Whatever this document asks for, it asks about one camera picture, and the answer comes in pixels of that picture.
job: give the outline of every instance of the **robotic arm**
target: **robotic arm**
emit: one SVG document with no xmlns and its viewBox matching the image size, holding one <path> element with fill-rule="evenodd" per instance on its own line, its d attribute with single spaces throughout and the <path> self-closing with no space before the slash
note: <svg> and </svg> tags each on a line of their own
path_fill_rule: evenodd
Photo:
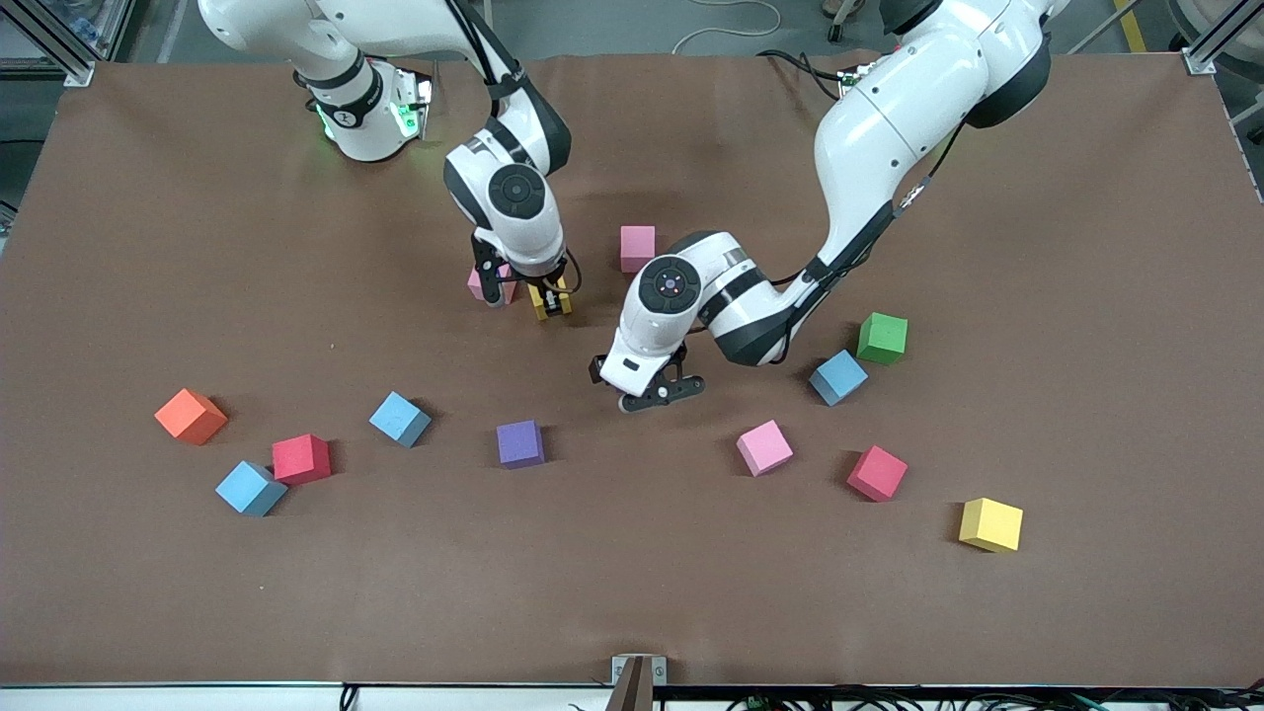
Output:
<svg viewBox="0 0 1264 711">
<path fill-rule="evenodd" d="M 899 207 L 900 180 L 962 121 L 996 125 L 1044 89 L 1049 43 L 1042 27 L 1066 0 L 884 0 L 887 32 L 901 47 L 825 114 L 814 145 L 829 234 L 794 281 L 777 291 L 727 232 L 698 232 L 637 275 L 594 382 L 623 391 L 626 412 L 698 395 L 683 377 L 684 339 L 694 320 L 727 359 L 779 363 L 791 339 L 848 271 L 868 258 Z M 667 368 L 676 369 L 669 378 Z"/>
<path fill-rule="evenodd" d="M 465 0 L 198 0 L 198 9 L 234 49 L 289 61 L 326 135 L 356 161 L 389 158 L 417 138 L 417 109 L 428 100 L 417 75 L 378 57 L 465 56 L 487 83 L 492 111 L 447 154 L 444 183 L 474 223 L 484 299 L 503 306 L 502 282 L 514 280 L 546 304 L 568 292 L 568 252 L 545 176 L 566 164 L 570 130 Z M 503 264 L 513 269 L 508 280 L 498 273 Z"/>
</svg>

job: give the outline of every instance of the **purple cube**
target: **purple cube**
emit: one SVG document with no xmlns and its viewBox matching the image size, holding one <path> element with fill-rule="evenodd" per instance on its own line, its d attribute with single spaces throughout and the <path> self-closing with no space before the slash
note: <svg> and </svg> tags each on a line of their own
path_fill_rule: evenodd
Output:
<svg viewBox="0 0 1264 711">
<path fill-rule="evenodd" d="M 521 469 L 545 463 L 545 439 L 535 420 L 495 428 L 501 463 L 506 469 Z"/>
</svg>

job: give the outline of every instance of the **cube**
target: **cube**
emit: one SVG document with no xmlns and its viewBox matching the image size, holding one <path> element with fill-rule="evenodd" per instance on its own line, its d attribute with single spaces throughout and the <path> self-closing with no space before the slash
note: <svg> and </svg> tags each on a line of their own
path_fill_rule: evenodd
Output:
<svg viewBox="0 0 1264 711">
<path fill-rule="evenodd" d="M 1023 529 L 1023 510 L 1014 506 L 992 501 L 991 498 L 976 498 L 966 502 L 966 511 L 961 517 L 962 543 L 1004 553 L 1019 549 L 1019 533 Z"/>
<path fill-rule="evenodd" d="M 305 434 L 272 445 L 272 469 L 277 481 L 296 486 L 322 479 L 332 474 L 329 463 L 329 443 Z"/>
<path fill-rule="evenodd" d="M 833 407 L 852 393 L 868 376 L 852 354 L 843 350 L 822 363 L 808 382 L 817 388 L 825 405 Z"/>
<path fill-rule="evenodd" d="M 856 347 L 856 357 L 890 366 L 904 356 L 908 335 L 906 319 L 875 311 L 861 325 L 861 343 Z"/>
<path fill-rule="evenodd" d="M 566 288 L 566 277 L 557 277 L 557 288 Z M 527 294 L 531 295 L 531 306 L 536 310 L 536 318 L 541 321 L 549 320 L 549 316 L 557 316 L 561 314 L 570 314 L 570 295 L 554 292 L 554 296 L 545 301 L 540 290 L 527 285 Z"/>
<path fill-rule="evenodd" d="M 369 417 L 369 424 L 404 447 L 417 444 L 421 433 L 430 425 L 430 415 L 421 411 L 398 392 L 392 392 Z"/>
<path fill-rule="evenodd" d="M 881 447 L 873 445 L 861 454 L 856 468 L 847 477 L 847 483 L 873 501 L 890 501 L 908 469 L 908 464 Z"/>
<path fill-rule="evenodd" d="M 171 436 L 188 444 L 206 444 L 229 421 L 214 402 L 187 387 L 159 407 L 154 419 Z"/>
<path fill-rule="evenodd" d="M 501 464 L 506 469 L 545 463 L 545 439 L 535 420 L 495 428 L 495 440 L 501 448 Z"/>
<path fill-rule="evenodd" d="M 501 278 L 508 278 L 509 277 L 509 266 L 508 264 L 501 264 L 501 268 L 497 269 L 497 273 L 501 275 Z M 484 302 L 487 301 L 485 299 L 483 299 L 483 282 L 479 281 L 479 278 L 478 278 L 478 268 L 470 269 L 470 278 L 465 280 L 465 286 L 470 287 L 470 294 L 474 295 L 474 299 L 478 299 L 479 301 L 484 301 Z M 513 291 L 516 288 L 518 288 L 518 282 L 516 282 L 516 281 L 508 281 L 508 282 L 503 282 L 501 285 L 501 290 L 504 292 L 504 302 L 506 304 L 512 304 L 513 302 Z"/>
<path fill-rule="evenodd" d="M 263 516 L 286 493 L 286 485 L 276 481 L 268 469 L 241 462 L 215 487 L 215 493 L 238 514 Z"/>
<path fill-rule="evenodd" d="M 619 271 L 635 275 L 655 257 L 653 226 L 623 225 L 619 228 Z"/>
<path fill-rule="evenodd" d="M 784 464 L 794 454 L 776 420 L 769 420 L 737 438 L 737 450 L 756 477 Z"/>
</svg>

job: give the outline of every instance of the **light pink cube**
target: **light pink cube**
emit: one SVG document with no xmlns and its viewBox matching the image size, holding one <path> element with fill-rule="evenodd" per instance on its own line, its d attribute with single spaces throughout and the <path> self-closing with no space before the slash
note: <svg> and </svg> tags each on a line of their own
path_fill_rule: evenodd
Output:
<svg viewBox="0 0 1264 711">
<path fill-rule="evenodd" d="M 847 483 L 873 501 L 890 501 L 908 469 L 908 464 L 885 449 L 870 447 L 868 452 L 861 454 L 861 461 L 847 477 Z"/>
<path fill-rule="evenodd" d="M 509 266 L 501 264 L 501 278 L 507 278 L 509 276 Z M 470 278 L 465 281 L 465 286 L 470 287 L 470 294 L 474 299 L 483 301 L 483 282 L 478 280 L 478 269 L 470 269 Z M 504 285 L 504 302 L 513 302 L 513 290 L 518 287 L 518 282 L 511 281 Z"/>
<path fill-rule="evenodd" d="M 756 477 L 784 464 L 794 454 L 776 420 L 769 420 L 737 438 L 737 450 Z"/>
<path fill-rule="evenodd" d="M 623 225 L 619 228 L 621 272 L 635 275 L 653 257 L 653 226 Z"/>
</svg>

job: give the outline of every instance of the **green cube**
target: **green cube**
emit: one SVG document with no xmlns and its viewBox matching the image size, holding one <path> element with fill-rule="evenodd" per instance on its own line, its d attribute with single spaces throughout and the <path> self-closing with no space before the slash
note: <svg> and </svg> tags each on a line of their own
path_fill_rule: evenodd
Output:
<svg viewBox="0 0 1264 711">
<path fill-rule="evenodd" d="M 904 356 L 908 335 L 908 319 L 875 311 L 861 325 L 861 343 L 856 348 L 856 357 L 890 366 Z"/>
</svg>

